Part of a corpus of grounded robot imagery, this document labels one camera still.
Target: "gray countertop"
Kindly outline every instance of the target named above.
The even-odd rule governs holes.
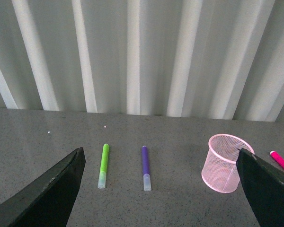
[[[284,123],[124,114],[0,109],[0,203],[75,148],[86,165],[68,226],[259,226],[241,184],[213,191],[201,170],[218,133],[248,142],[255,154],[284,157]],[[106,188],[97,188],[103,144],[110,145]],[[149,149],[152,191],[142,182],[141,147]]]

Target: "pink mesh cup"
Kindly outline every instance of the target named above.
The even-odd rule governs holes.
[[[209,151],[201,173],[202,179],[210,188],[221,193],[237,189],[240,177],[236,167],[239,150],[245,148],[255,153],[244,140],[227,134],[217,134],[209,141]]]

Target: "marker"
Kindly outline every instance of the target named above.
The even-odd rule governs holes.
[[[103,146],[102,158],[101,158],[100,174],[99,174],[99,181],[98,181],[98,188],[100,189],[105,188],[108,152],[109,152],[109,145],[106,143]]]
[[[142,147],[142,166],[144,191],[151,191],[150,164],[148,162],[148,151],[146,146]]]
[[[284,169],[284,159],[274,150],[270,152],[270,155]]]

